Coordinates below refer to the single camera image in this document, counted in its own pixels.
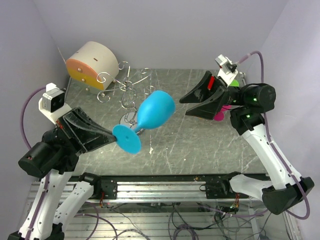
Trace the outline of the pink plastic wine glass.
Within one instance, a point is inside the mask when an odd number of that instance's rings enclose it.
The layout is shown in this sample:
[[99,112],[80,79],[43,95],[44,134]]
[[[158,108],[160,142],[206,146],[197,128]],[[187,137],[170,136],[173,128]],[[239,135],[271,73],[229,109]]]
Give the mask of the pink plastic wine glass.
[[224,105],[221,107],[220,111],[214,116],[213,120],[220,122],[225,118],[225,114],[228,110],[231,109],[231,105]]

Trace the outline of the green plastic wine glass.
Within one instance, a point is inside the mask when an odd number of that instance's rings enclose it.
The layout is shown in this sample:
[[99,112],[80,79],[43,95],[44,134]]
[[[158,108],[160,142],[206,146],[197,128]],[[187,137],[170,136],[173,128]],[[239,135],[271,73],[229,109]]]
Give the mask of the green plastic wine glass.
[[236,79],[233,79],[228,86],[229,87],[239,87],[240,85]]

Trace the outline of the blue plastic wine glass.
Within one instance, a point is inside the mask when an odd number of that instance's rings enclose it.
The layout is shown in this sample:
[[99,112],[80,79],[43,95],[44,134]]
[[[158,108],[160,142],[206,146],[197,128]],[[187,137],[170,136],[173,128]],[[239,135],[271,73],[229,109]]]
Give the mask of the blue plastic wine glass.
[[127,153],[137,154],[142,148],[138,131],[156,129],[165,124],[176,111],[174,99],[165,91],[156,90],[147,97],[137,111],[137,125],[134,129],[118,124],[112,134],[117,145]]

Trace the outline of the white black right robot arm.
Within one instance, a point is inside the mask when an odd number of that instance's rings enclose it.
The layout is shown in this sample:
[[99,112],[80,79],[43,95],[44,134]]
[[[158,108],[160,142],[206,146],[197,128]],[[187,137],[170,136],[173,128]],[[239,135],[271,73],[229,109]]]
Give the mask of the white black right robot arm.
[[315,186],[310,177],[302,175],[290,164],[269,133],[266,112],[275,107],[275,88],[266,83],[234,85],[238,72],[216,76],[206,71],[200,82],[180,98],[181,104],[195,106],[186,111],[187,116],[212,120],[223,107],[234,106],[230,110],[230,122],[237,133],[252,147],[269,180],[258,180],[239,172],[227,175],[220,186],[226,198],[236,193],[256,198],[263,202],[273,214],[287,212],[301,201]]

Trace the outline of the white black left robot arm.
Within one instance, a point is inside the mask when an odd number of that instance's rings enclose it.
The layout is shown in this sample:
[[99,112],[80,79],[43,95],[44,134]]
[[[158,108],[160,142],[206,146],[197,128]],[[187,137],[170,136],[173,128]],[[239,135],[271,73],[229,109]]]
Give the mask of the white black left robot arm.
[[71,218],[89,199],[101,196],[101,177],[83,173],[73,192],[60,203],[66,184],[72,177],[80,155],[115,142],[112,132],[94,122],[80,107],[67,104],[49,111],[39,111],[55,128],[48,130],[19,161],[28,175],[38,178],[40,186],[31,210],[10,240],[62,240]]

